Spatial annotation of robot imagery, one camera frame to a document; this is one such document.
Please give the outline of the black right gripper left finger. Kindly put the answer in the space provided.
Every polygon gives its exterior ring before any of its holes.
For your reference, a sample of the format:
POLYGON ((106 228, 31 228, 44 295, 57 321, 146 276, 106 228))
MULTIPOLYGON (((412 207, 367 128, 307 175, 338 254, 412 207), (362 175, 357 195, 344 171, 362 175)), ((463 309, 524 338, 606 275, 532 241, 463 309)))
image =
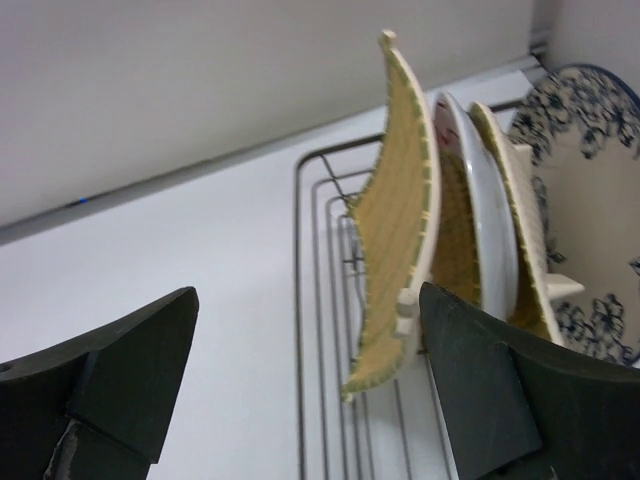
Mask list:
POLYGON ((197 291, 1 365, 4 479, 144 479, 189 358, 197 291))

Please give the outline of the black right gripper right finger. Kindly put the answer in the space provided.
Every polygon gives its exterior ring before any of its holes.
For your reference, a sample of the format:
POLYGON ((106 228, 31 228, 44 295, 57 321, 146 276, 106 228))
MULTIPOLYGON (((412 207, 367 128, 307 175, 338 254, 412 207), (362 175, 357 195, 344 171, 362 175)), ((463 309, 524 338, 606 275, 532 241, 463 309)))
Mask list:
POLYGON ((419 301, 459 478, 638 478, 638 370, 555 345, 430 283, 419 301))

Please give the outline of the fan-shaped bamboo tray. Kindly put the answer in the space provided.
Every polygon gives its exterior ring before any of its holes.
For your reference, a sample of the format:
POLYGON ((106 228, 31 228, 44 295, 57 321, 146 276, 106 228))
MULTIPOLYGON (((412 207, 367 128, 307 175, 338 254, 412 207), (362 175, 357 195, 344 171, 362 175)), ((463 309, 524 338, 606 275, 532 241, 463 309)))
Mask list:
POLYGON ((576 295, 584 286, 548 270, 543 222, 532 182, 532 147, 512 143, 496 115, 482 103, 471 104, 469 117, 497 163, 516 233, 518 290, 515 310, 507 322, 565 346, 552 302, 576 295))

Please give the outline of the round bamboo tray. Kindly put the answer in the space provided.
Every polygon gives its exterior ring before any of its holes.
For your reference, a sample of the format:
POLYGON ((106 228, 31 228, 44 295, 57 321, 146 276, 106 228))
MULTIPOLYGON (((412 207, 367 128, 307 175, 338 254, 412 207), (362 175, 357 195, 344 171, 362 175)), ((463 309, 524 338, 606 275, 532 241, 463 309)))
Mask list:
POLYGON ((441 210, 432 282, 480 307, 479 258, 464 163, 460 157, 442 152, 440 167, 441 210))

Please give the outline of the square bamboo tray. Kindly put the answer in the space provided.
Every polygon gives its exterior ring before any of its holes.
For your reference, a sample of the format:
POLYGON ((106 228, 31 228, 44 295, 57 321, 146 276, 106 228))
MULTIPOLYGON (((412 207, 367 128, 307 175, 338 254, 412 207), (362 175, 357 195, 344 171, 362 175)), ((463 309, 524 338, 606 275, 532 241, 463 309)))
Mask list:
POLYGON ((343 401, 392 380, 415 355, 419 293, 429 279, 441 212, 441 167, 424 92, 396 47, 379 37, 387 114, 370 177, 349 204, 364 257, 364 318, 343 401))

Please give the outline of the red teal floral plate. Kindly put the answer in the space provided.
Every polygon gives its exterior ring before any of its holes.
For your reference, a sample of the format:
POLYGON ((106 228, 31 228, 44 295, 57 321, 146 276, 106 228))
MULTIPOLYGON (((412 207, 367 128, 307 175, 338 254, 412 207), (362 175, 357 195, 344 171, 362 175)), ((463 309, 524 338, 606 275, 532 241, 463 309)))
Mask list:
POLYGON ((516 306, 517 241, 496 160, 467 112, 446 92, 437 98, 434 125, 440 151, 461 161, 468 187, 479 261, 479 305, 505 321, 516 306))

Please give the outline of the blue white floral plate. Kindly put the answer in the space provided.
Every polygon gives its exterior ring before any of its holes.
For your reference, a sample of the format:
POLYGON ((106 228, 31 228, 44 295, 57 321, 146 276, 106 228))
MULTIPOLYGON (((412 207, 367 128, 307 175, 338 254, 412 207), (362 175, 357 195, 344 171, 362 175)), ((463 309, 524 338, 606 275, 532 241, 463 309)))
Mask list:
POLYGON ((552 303, 566 345, 638 365, 638 95, 602 67, 565 66, 528 92, 509 137, 533 150, 548 267, 584 287, 552 303))

